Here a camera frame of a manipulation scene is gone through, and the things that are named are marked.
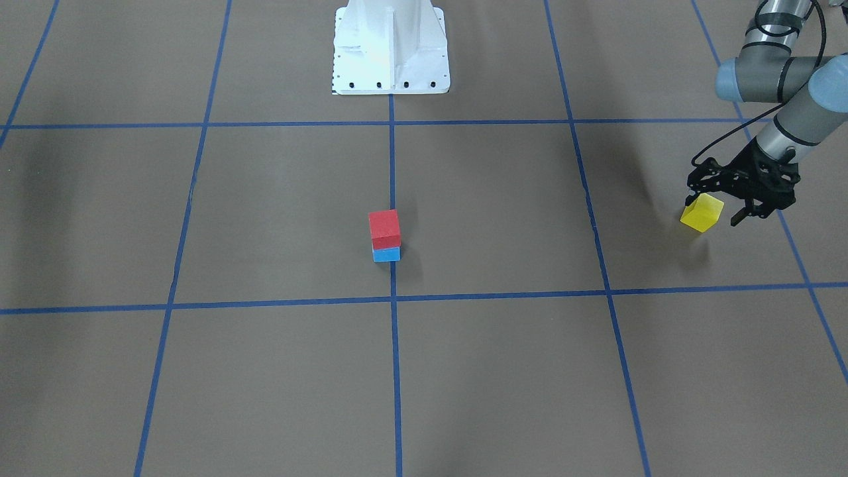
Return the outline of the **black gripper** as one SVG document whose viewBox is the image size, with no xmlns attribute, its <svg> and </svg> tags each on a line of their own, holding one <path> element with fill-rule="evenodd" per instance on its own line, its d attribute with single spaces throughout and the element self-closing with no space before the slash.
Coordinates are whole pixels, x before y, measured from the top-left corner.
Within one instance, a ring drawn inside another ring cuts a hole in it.
<svg viewBox="0 0 848 477">
<path fill-rule="evenodd" d="M 776 209 L 786 209 L 796 202 L 794 188 L 800 181 L 797 163 L 773 160 L 757 142 L 750 142 L 731 160 L 727 168 L 715 158 L 694 165 L 686 184 L 690 193 L 685 206 L 694 203 L 704 193 L 724 192 L 726 180 L 730 196 L 744 201 L 742 209 L 730 219 L 736 227 L 747 217 L 766 219 Z"/>
</svg>

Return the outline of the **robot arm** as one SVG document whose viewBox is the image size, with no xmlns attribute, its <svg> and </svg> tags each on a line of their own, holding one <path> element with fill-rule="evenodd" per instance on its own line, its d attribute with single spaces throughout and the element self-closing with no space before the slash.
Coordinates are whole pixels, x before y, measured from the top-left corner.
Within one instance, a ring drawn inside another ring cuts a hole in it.
<svg viewBox="0 0 848 477">
<path fill-rule="evenodd" d="M 800 161 L 846 121 L 846 55 L 826 56 L 827 31 L 817 1 L 760 1 L 739 55 L 720 64 L 715 93 L 734 103 L 770 103 L 771 118 L 721 165 L 697 153 L 680 220 L 705 232 L 719 220 L 721 192 L 744 205 L 731 218 L 767 218 L 796 202 Z"/>
</svg>

